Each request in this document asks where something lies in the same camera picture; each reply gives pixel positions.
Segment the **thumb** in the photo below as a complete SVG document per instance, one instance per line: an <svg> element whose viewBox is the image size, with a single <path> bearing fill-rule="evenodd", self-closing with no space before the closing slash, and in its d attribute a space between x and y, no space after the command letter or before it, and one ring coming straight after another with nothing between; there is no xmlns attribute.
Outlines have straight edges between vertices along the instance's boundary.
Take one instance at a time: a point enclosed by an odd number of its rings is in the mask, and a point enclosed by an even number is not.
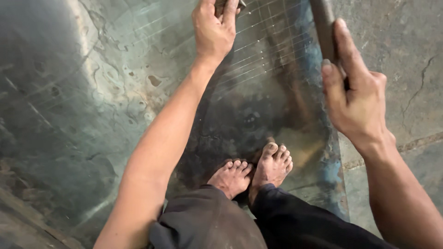
<svg viewBox="0 0 443 249"><path fill-rule="evenodd" d="M346 92L343 76L338 67L325 59L322 62L323 89L326 104L330 110L346 105Z"/></svg>

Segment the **foot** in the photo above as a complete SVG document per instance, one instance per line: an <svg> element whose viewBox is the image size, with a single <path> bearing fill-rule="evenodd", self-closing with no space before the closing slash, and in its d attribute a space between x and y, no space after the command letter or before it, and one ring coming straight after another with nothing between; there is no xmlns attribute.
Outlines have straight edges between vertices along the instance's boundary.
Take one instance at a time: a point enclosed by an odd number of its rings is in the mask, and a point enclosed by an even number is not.
<svg viewBox="0 0 443 249"><path fill-rule="evenodd" d="M258 161L257 170L249 189L249 202L253 204L261 186L272 183L279 187L293 167L292 157L284 145L280 147L269 143L263 148L263 154Z"/></svg>
<svg viewBox="0 0 443 249"><path fill-rule="evenodd" d="M245 191L251 183L249 173L252 164L241 162L227 162L209 179L208 184L214 185L225 193L229 200L232 200L239 193Z"/></svg>

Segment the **forearm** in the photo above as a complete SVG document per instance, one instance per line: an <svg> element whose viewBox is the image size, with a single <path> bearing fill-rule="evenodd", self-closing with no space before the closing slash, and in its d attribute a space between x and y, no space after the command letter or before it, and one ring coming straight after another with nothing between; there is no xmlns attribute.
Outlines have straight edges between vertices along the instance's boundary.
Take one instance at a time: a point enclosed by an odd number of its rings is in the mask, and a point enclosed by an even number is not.
<svg viewBox="0 0 443 249"><path fill-rule="evenodd" d="M369 201L384 238L417 248L443 247L443 219L390 137L361 152L368 174Z"/></svg>
<svg viewBox="0 0 443 249"><path fill-rule="evenodd" d="M167 183L192 128L216 66L196 59L188 76L149 125L131 155L114 209L96 248L141 248L163 206Z"/></svg>
<svg viewBox="0 0 443 249"><path fill-rule="evenodd" d="M158 175L156 180L169 179L185 149L198 104L216 67L204 59L195 60L188 76L143 134L125 174L134 174L141 180L152 179L152 174Z"/></svg>

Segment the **fingernail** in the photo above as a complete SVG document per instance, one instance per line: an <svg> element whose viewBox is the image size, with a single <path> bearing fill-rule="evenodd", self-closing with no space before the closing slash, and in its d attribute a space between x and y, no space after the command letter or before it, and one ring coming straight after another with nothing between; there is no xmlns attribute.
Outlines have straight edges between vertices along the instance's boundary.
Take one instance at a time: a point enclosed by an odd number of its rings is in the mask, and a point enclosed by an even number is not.
<svg viewBox="0 0 443 249"><path fill-rule="evenodd" d="M331 61L328 59L324 59L322 61L322 74L327 76L332 73Z"/></svg>
<svg viewBox="0 0 443 249"><path fill-rule="evenodd" d="M348 25L347 25L346 22L343 20L343 18L339 18L339 19L338 19L338 22L340 23L340 25L341 25L343 28L348 28Z"/></svg>

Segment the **concrete floor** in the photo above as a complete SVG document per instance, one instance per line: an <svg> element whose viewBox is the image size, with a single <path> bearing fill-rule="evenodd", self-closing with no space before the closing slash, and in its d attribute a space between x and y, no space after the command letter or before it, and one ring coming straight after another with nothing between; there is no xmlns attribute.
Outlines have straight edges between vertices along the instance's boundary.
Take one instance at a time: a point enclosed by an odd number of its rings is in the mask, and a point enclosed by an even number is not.
<svg viewBox="0 0 443 249"><path fill-rule="evenodd" d="M387 126L408 166L443 212L443 1L342 0L335 12L348 21L370 70L388 76ZM380 235L368 198L364 162L341 134L350 219Z"/></svg>

